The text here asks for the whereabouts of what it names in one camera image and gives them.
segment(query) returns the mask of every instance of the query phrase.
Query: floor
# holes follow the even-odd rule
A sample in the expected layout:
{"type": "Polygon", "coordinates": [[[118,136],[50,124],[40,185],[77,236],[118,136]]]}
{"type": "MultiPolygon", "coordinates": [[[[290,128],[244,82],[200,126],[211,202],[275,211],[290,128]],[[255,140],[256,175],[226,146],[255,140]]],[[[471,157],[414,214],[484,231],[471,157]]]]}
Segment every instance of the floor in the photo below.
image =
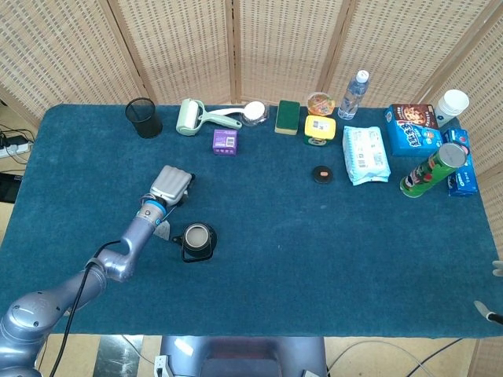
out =
{"type": "MultiPolygon", "coordinates": [[[[30,128],[26,122],[20,119],[7,107],[0,105],[0,124],[11,128],[30,128]]],[[[23,166],[13,162],[11,159],[0,159],[0,171],[9,169],[21,169],[23,166]]],[[[12,213],[13,205],[0,202],[0,242],[3,240],[6,227],[12,213]]],[[[44,375],[49,375],[53,362],[56,359],[57,351],[61,344],[61,335],[51,335],[49,337],[46,352],[40,366],[41,355],[39,355],[39,366],[44,375]]],[[[136,345],[141,355],[153,361],[160,348],[159,336],[135,336],[128,339],[136,345]]],[[[337,361],[331,371],[332,377],[362,377],[362,376],[387,376],[405,377],[417,365],[416,361],[406,352],[390,346],[390,342],[402,347],[410,352],[415,358],[422,361],[424,358],[444,347],[454,339],[404,339],[404,338],[326,338],[325,348],[327,362],[330,365],[349,346],[358,342],[363,342],[351,347],[337,361]]],[[[436,357],[429,360],[425,366],[435,377],[465,377],[472,359],[475,347],[474,339],[462,340],[447,350],[441,352],[436,357]]],[[[107,377],[107,376],[153,376],[152,365],[140,359],[131,345],[123,340],[120,335],[113,337],[100,335],[70,335],[66,350],[56,376],[73,377],[107,377]],[[107,358],[107,350],[113,345],[119,346],[119,360],[107,358]]],[[[421,369],[415,373],[415,377],[428,375],[421,369]]]]}

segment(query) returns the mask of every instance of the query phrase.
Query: water bottle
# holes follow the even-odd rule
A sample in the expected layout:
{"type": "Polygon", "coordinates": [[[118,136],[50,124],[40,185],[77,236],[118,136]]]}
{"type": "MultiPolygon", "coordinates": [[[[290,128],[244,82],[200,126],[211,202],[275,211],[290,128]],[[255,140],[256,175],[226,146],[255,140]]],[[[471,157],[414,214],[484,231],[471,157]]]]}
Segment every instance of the water bottle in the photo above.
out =
{"type": "Polygon", "coordinates": [[[343,101],[340,104],[337,115],[342,119],[353,119],[358,110],[363,95],[369,88],[369,73],[367,71],[358,71],[356,76],[351,79],[346,89],[343,101]]]}

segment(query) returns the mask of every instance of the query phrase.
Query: white paper cup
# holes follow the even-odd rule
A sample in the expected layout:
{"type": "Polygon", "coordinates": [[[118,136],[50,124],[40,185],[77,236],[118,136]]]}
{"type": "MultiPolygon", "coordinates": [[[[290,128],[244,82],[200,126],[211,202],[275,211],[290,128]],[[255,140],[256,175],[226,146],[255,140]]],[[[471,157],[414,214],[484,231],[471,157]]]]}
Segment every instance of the white paper cup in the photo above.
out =
{"type": "Polygon", "coordinates": [[[447,90],[439,99],[435,108],[435,116],[439,127],[460,115],[470,104],[468,96],[457,89],[447,90]]]}

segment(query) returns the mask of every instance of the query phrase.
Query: blue box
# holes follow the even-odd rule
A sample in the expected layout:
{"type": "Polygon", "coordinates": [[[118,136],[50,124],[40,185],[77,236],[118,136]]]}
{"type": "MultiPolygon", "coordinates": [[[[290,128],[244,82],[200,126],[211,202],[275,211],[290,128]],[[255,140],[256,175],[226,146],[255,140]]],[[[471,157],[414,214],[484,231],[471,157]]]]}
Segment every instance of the blue box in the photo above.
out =
{"type": "Polygon", "coordinates": [[[392,104],[384,113],[393,156],[429,156],[442,145],[430,104],[392,104]]]}
{"type": "Polygon", "coordinates": [[[466,163],[464,166],[456,170],[447,178],[449,187],[449,196],[470,196],[479,191],[477,185],[477,176],[473,168],[473,159],[470,149],[470,139],[468,139],[468,131],[461,128],[449,128],[442,134],[443,140],[446,143],[456,143],[466,147],[468,152],[466,163]]]}

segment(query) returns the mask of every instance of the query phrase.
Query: purple small box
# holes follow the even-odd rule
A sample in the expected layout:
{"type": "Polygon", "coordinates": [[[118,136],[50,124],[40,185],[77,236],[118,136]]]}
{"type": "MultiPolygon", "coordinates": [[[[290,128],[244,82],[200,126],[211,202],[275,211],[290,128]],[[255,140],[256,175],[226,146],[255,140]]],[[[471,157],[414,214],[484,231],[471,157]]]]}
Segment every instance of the purple small box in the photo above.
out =
{"type": "Polygon", "coordinates": [[[237,152],[236,130],[213,131],[213,153],[216,155],[235,156],[237,152]]]}

